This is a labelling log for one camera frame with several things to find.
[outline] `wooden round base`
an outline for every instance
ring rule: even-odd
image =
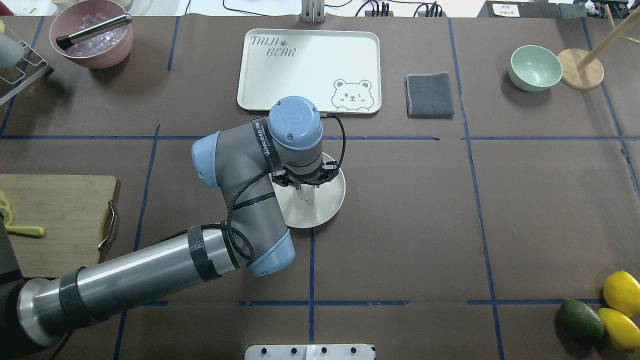
[[[604,78],[604,68],[598,59],[594,59],[584,69],[578,70],[578,63],[587,56],[582,49],[567,49],[558,54],[562,64],[562,82],[578,90],[591,90]]]

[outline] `folded gray towel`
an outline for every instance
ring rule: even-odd
[[[448,72],[409,74],[404,81],[406,112],[410,117],[453,117],[453,100]]]

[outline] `robotic arm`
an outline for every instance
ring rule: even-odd
[[[227,219],[60,279],[24,283],[0,229],[0,358],[51,347],[68,331],[241,267],[258,277],[286,267],[295,250],[266,175],[297,188],[331,181],[339,163],[323,163],[322,133],[317,108],[302,97],[286,97],[268,117],[196,141],[194,166],[206,186],[220,187]]]

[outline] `pink bowl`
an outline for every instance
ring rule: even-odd
[[[85,0],[74,4],[53,20],[49,30],[49,42],[62,56],[80,66],[88,67],[89,69],[106,69],[118,65],[131,52],[131,47],[133,46],[131,24],[126,25],[127,29],[120,41],[98,55],[81,58],[71,56],[56,44],[56,38],[77,32],[83,23],[82,18],[84,16],[94,16],[96,13],[101,13],[111,19],[126,13],[126,11],[118,3],[110,0]]]

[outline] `ice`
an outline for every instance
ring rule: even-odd
[[[108,18],[101,13],[97,13],[94,16],[86,15],[83,17],[83,23],[82,25],[80,25],[78,30],[90,28],[107,20]],[[117,29],[107,31],[104,34],[97,35],[81,43],[73,45],[72,47],[69,47],[67,49],[67,54],[82,58],[98,55],[116,44],[124,36],[124,32],[126,29],[126,26],[120,26]]]

